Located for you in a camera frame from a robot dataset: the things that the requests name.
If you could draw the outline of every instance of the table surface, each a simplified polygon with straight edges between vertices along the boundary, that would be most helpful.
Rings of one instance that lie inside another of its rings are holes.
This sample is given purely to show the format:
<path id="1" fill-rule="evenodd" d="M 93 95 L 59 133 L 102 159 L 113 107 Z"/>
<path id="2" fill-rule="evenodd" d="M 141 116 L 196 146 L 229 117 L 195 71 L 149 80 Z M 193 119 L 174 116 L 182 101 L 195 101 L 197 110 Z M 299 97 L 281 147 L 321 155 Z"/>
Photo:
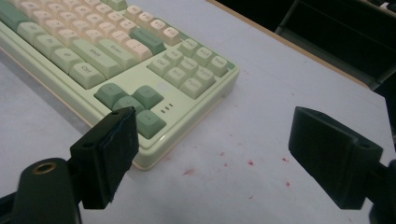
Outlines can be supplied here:
<path id="1" fill-rule="evenodd" d="M 84 223 L 369 223 L 340 210 L 290 155 L 295 106 L 324 112 L 395 159 L 385 99 L 204 0 L 134 0 L 240 67 L 230 95 L 152 170 L 134 167 Z M 0 196 L 89 126 L 0 51 Z"/>

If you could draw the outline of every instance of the green keycap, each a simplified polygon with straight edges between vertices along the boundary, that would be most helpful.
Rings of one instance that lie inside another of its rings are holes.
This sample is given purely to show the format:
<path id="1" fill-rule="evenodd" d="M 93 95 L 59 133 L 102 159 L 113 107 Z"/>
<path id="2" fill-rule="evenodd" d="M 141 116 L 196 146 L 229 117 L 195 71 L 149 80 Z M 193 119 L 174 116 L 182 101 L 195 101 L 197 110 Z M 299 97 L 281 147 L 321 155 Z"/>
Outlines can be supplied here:
<path id="1" fill-rule="evenodd" d="M 187 76 L 191 77 L 198 70 L 198 62 L 191 58 L 184 58 L 177 67 L 185 71 Z"/>
<path id="2" fill-rule="evenodd" d="M 69 74 L 73 65 L 84 62 L 71 49 L 56 49 L 53 51 L 50 60 L 58 65 L 66 74 Z"/>
<path id="3" fill-rule="evenodd" d="M 128 94 L 114 83 L 107 83 L 103 85 L 94 95 L 102 104 L 109 109 L 122 97 Z"/>
<path id="4" fill-rule="evenodd" d="M 143 110 L 136 116 L 137 131 L 145 138 L 152 138 L 166 123 L 150 110 Z"/>
<path id="5" fill-rule="evenodd" d="M 64 48 L 64 45 L 52 35 L 40 35 L 33 43 L 35 49 L 40 51 L 44 56 L 50 59 L 52 52 L 56 49 Z"/>
<path id="6" fill-rule="evenodd" d="M 25 21 L 21 22 L 18 26 L 17 34 L 29 44 L 33 45 L 36 37 L 39 35 L 47 35 L 47 32 L 38 24 L 32 21 Z"/>
<path id="7" fill-rule="evenodd" d="M 106 79 L 110 79 L 123 71 L 119 64 L 85 39 L 73 41 L 70 49 L 101 72 Z"/>
<path id="8" fill-rule="evenodd" d="M 172 86 L 178 88 L 183 82 L 189 78 L 187 74 L 178 67 L 173 67 L 164 76 L 163 79 L 168 81 Z"/>
<path id="9" fill-rule="evenodd" d="M 201 82 L 193 77 L 187 79 L 187 81 L 181 84 L 179 89 L 194 100 L 205 91 L 204 86 L 201 84 Z"/>
<path id="10" fill-rule="evenodd" d="M 191 57 L 195 53 L 197 48 L 198 48 L 198 43 L 195 40 L 188 38 L 185 39 L 183 42 L 181 42 L 181 45 L 178 47 L 178 50 L 180 50 L 180 52 L 182 52 L 187 57 Z"/>
<path id="11" fill-rule="evenodd" d="M 108 0 L 107 4 L 116 11 L 121 11 L 128 7 L 125 0 Z"/>
<path id="12" fill-rule="evenodd" d="M 165 45 L 156 35 L 150 33 L 143 28 L 136 28 L 131 32 L 131 38 L 136 39 L 143 45 L 149 48 L 153 55 L 156 55 L 165 50 Z"/>
<path id="13" fill-rule="evenodd" d="M 18 25 L 21 22 L 30 21 L 30 19 L 17 8 L 12 6 L 11 3 L 2 0 L 0 1 L 0 21 L 16 32 Z"/>
<path id="14" fill-rule="evenodd" d="M 165 52 L 163 57 L 176 67 L 184 59 L 184 55 L 177 49 L 170 49 Z"/>
<path id="15" fill-rule="evenodd" d="M 217 77 L 222 77 L 228 72 L 227 60 L 221 58 L 219 55 L 215 56 L 206 68 L 212 71 Z"/>
<path id="16" fill-rule="evenodd" d="M 165 58 L 154 60 L 148 65 L 148 69 L 153 71 L 160 77 L 162 77 L 167 71 L 169 71 L 171 67 L 172 65 Z"/>
<path id="17" fill-rule="evenodd" d="M 163 97 L 150 86 L 140 87 L 134 92 L 134 94 L 132 94 L 132 96 L 146 109 L 151 109 L 163 100 Z"/>
<path id="18" fill-rule="evenodd" d="M 200 81 L 205 90 L 216 82 L 215 75 L 209 69 L 204 67 L 200 67 L 192 77 Z"/>
<path id="19" fill-rule="evenodd" d="M 212 50 L 207 49 L 205 47 L 200 47 L 192 56 L 192 58 L 198 62 L 199 65 L 206 67 L 206 65 L 213 58 L 214 53 Z"/>
<path id="20" fill-rule="evenodd" d="M 114 105 L 113 110 L 118 110 L 120 108 L 133 106 L 136 110 L 136 114 L 145 110 L 145 107 L 142 106 L 134 97 L 132 96 L 124 96 L 120 98 Z"/>
<path id="21" fill-rule="evenodd" d="M 127 70 L 139 63 L 129 51 L 109 39 L 101 40 L 97 47 L 121 65 L 123 70 Z"/>
<path id="22" fill-rule="evenodd" d="M 88 63 L 75 64 L 69 76 L 86 90 L 106 81 L 105 77 Z"/>

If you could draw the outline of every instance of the red speck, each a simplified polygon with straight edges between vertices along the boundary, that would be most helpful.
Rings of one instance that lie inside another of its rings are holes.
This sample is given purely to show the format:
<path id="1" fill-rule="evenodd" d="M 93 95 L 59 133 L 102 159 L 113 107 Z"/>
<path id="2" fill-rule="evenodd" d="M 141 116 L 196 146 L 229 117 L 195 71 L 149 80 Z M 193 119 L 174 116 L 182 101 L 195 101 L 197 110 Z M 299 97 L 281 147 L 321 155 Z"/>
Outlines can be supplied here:
<path id="1" fill-rule="evenodd" d="M 192 175 L 194 173 L 194 169 L 190 169 L 186 171 L 183 175 Z"/>

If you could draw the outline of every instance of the mechanical keyboard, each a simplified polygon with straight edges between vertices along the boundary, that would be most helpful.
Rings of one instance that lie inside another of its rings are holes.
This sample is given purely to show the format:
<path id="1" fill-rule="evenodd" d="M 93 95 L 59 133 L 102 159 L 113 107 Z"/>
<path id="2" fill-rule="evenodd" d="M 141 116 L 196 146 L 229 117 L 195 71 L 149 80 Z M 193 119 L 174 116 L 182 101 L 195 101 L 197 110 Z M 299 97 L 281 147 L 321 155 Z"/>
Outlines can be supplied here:
<path id="1" fill-rule="evenodd" d="M 214 108 L 239 74 L 213 49 L 125 0 L 0 0 L 0 47 L 90 125 L 133 106 L 141 170 Z"/>

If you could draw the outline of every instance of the keyboard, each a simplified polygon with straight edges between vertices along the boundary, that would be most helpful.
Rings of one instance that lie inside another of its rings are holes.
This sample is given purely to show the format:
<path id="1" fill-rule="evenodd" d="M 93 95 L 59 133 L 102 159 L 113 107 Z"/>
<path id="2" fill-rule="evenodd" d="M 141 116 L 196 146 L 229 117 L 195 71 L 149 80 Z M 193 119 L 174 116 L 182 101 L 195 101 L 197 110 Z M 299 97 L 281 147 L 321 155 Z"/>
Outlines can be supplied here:
<path id="1" fill-rule="evenodd" d="M 0 47 L 91 126 L 133 106 L 152 168 L 231 90 L 239 68 L 125 0 L 0 0 Z"/>

